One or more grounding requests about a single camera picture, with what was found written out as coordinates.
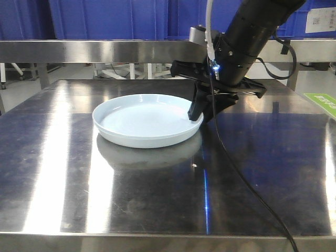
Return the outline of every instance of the floor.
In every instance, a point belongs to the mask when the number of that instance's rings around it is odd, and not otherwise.
[[[277,75],[287,75],[288,71],[268,65],[270,70]],[[50,83],[59,79],[93,79],[93,66],[85,64],[66,64],[49,75]],[[252,79],[269,79],[263,66],[255,63],[247,76]],[[40,91],[40,80],[8,80],[7,89],[0,90],[5,111],[8,112],[18,104]],[[296,92],[304,93],[327,93],[336,98],[336,75],[332,69],[328,71],[301,71],[299,73]]]

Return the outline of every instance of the stainless steel table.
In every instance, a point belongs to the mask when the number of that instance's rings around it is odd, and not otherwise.
[[[300,251],[335,251],[336,122],[262,82],[219,114],[223,141]],[[190,99],[193,82],[61,80],[0,117],[0,251],[291,251],[212,122],[163,149],[104,140],[93,109],[133,93]]]

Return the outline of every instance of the white chair leg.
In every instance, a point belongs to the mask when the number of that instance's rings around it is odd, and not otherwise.
[[[130,63],[130,78],[131,80],[135,80],[135,64]]]
[[[23,72],[22,70],[18,67],[16,63],[12,63],[12,66],[15,68],[15,70],[22,76]]]
[[[6,89],[6,69],[5,63],[0,63],[1,89]]]

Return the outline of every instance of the white cable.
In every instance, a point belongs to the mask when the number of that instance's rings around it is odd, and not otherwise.
[[[215,60],[215,50],[211,37],[211,12],[213,2],[214,0],[208,0],[206,4],[206,16],[205,16],[205,28],[206,28],[205,39],[207,42],[207,52],[210,60]]]

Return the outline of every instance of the black cable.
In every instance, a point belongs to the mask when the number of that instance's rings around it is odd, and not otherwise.
[[[207,60],[208,63],[208,69],[209,69],[209,77],[210,77],[210,84],[211,84],[211,95],[212,95],[212,109],[213,109],[213,116],[214,116],[214,122],[215,122],[215,128],[216,128],[216,134],[218,137],[218,140],[223,148],[223,151],[225,155],[227,156],[229,162],[231,163],[232,167],[240,177],[240,179],[245,183],[245,185],[250,189],[250,191],[253,193],[253,195],[263,204],[263,206],[273,215],[273,217],[278,221],[280,226],[283,228],[283,231],[285,233],[285,237],[290,241],[292,248],[294,252],[299,252],[298,247],[293,239],[293,236],[291,235],[290,231],[288,230],[287,226],[284,224],[284,222],[281,220],[279,215],[265,202],[265,200],[259,195],[259,193],[250,185],[250,183],[247,181],[247,179],[244,177],[244,175],[241,173],[239,168],[236,166],[235,162],[232,160],[230,155],[228,154],[228,151],[226,150],[226,147],[220,138],[219,130],[218,130],[218,123],[217,123],[217,117],[216,117],[216,104],[215,104],[215,91],[214,91],[214,85],[212,82],[212,71],[209,65],[209,60]]]
[[[286,46],[288,48],[288,50],[290,51],[290,54],[292,55],[293,57],[293,65],[292,65],[292,70],[290,72],[290,74],[288,76],[278,76],[278,75],[275,75],[274,73],[272,73],[266,66],[265,62],[263,61],[263,59],[261,58],[257,58],[257,60],[259,60],[265,67],[268,75],[270,75],[272,78],[274,79],[277,79],[277,80],[287,80],[289,79],[296,71],[296,65],[297,65],[297,57],[296,57],[296,53],[295,53],[295,50],[294,48],[290,45],[290,44],[287,44],[284,40],[281,40],[280,38],[278,38],[277,36],[277,32],[275,31],[274,34],[273,34],[273,37],[275,38],[275,40],[277,42],[279,42],[280,44]]]
[[[119,75],[119,74],[117,74],[116,70],[114,69],[113,64],[111,64],[111,67],[112,67],[114,73],[115,73],[116,75]],[[121,76],[121,75],[120,75],[120,77],[125,78],[125,77],[127,77],[129,74],[130,74],[130,72],[128,72],[128,74],[126,74],[125,76]]]

